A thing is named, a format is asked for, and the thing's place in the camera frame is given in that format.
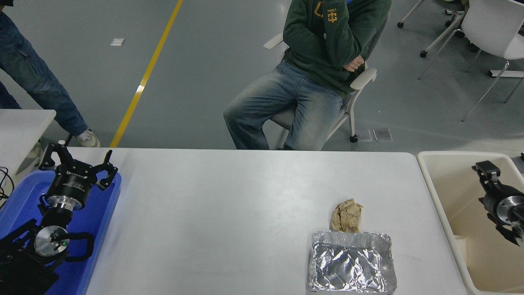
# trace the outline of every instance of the chair armrest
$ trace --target chair armrest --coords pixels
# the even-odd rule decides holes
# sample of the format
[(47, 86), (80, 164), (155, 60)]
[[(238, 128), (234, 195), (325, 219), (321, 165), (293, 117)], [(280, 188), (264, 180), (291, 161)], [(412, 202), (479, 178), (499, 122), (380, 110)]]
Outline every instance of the chair armrest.
[(362, 74), (358, 75), (355, 80), (353, 80), (350, 87), (355, 90), (361, 90), (370, 81), (375, 81), (375, 78), (377, 78), (377, 69), (368, 68), (367, 70), (363, 71)]
[(284, 33), (280, 33), (277, 36), (271, 38), (269, 41), (267, 41), (264, 44), (264, 47), (267, 48), (267, 49), (272, 49), (275, 46), (277, 46), (278, 44), (282, 43), (284, 41), (283, 35), (284, 35)]

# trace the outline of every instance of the white bin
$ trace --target white bin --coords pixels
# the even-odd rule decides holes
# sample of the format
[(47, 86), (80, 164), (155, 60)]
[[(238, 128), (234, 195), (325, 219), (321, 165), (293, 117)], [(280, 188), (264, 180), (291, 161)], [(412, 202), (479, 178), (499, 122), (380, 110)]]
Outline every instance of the white bin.
[(417, 159), (468, 291), (524, 294), (524, 249), (507, 241), (487, 218), (478, 201), (485, 192), (471, 168), (491, 161), (500, 168), (503, 184), (524, 192), (524, 178), (511, 158), (500, 153), (421, 152)]

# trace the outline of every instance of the foil-covered container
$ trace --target foil-covered container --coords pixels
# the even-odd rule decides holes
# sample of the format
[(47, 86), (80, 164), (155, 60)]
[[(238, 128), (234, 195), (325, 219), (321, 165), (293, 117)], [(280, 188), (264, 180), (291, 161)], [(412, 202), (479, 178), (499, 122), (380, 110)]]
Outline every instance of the foil-covered container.
[(388, 235), (329, 230), (313, 234), (311, 291), (393, 294), (396, 288)]

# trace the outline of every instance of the hoodie logo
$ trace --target hoodie logo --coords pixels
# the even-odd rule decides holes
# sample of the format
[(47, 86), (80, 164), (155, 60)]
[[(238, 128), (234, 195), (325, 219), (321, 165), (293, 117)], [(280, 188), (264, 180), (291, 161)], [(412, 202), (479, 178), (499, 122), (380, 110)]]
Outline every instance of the hoodie logo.
[(337, 20), (337, 18), (336, 18), (336, 8), (335, 9), (329, 9), (327, 12), (329, 12), (327, 14), (328, 22), (330, 22), (330, 23), (336, 22), (336, 20)]

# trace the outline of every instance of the sneaker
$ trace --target sneaker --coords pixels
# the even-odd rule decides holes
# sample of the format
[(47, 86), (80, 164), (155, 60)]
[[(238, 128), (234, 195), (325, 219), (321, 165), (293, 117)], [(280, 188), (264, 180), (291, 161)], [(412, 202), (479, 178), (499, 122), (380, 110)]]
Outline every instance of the sneaker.
[(80, 133), (80, 135), (77, 136), (78, 142), (80, 142), (80, 145), (87, 148), (99, 148), (100, 147), (100, 140), (98, 140), (98, 137), (89, 129), (86, 129), (84, 132)]

